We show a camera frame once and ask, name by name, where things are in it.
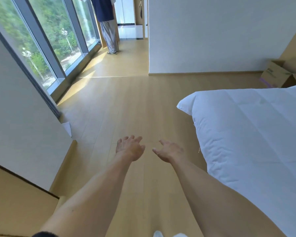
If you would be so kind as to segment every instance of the forearm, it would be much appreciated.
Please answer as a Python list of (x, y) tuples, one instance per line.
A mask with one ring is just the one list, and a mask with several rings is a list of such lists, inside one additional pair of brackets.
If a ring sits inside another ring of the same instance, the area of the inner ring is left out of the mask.
[(171, 164), (205, 237), (285, 236), (248, 199), (187, 159), (174, 159)]
[(117, 208), (129, 158), (117, 154), (108, 168), (95, 175), (42, 227), (59, 237), (105, 236)]

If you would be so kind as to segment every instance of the cardboard box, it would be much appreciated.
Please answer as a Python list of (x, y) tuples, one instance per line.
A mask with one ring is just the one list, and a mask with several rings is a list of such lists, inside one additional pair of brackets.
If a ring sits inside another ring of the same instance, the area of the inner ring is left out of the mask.
[(262, 73), (261, 81), (268, 87), (287, 88), (296, 85), (296, 66), (294, 60), (272, 60), (268, 68)]

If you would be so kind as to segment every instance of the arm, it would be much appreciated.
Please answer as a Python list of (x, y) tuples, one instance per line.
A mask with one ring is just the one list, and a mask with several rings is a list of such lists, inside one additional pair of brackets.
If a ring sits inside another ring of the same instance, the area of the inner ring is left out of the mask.
[(45, 223), (41, 231), (59, 237), (105, 237), (117, 208), (124, 179), (132, 161), (138, 160), (145, 146), (142, 137), (119, 139), (116, 156), (105, 170), (73, 195)]
[(191, 163), (180, 146), (160, 142), (163, 148), (160, 151), (154, 148), (153, 152), (173, 166), (205, 237), (285, 237), (248, 199)]

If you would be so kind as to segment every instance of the person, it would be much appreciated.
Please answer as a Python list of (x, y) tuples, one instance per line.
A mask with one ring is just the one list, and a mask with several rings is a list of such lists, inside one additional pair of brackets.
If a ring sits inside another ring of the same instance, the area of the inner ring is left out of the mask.
[(113, 4), (111, 0), (91, 0), (94, 7), (95, 15), (97, 20), (100, 22), (103, 38), (106, 41), (109, 52), (108, 55), (116, 55), (119, 51), (114, 14)]
[[(141, 140), (133, 135), (119, 139), (113, 162), (64, 203), (34, 237), (105, 237), (129, 166), (145, 151)], [(205, 237), (285, 236), (248, 199), (191, 163), (178, 144), (160, 143), (162, 149), (152, 151), (174, 168)], [(162, 233), (156, 231), (154, 236), (162, 237)]]

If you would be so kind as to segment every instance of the hand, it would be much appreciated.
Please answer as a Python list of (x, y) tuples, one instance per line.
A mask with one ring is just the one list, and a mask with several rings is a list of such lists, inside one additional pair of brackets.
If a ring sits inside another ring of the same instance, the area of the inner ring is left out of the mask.
[(145, 146), (140, 145), (142, 137), (139, 136), (135, 139), (134, 135), (130, 137), (125, 136), (119, 139), (116, 146), (116, 155), (123, 155), (129, 157), (131, 161), (138, 160), (145, 151)]
[(185, 158), (182, 147), (171, 141), (159, 140), (163, 145), (161, 150), (153, 148), (152, 151), (164, 162), (170, 163), (173, 160)]

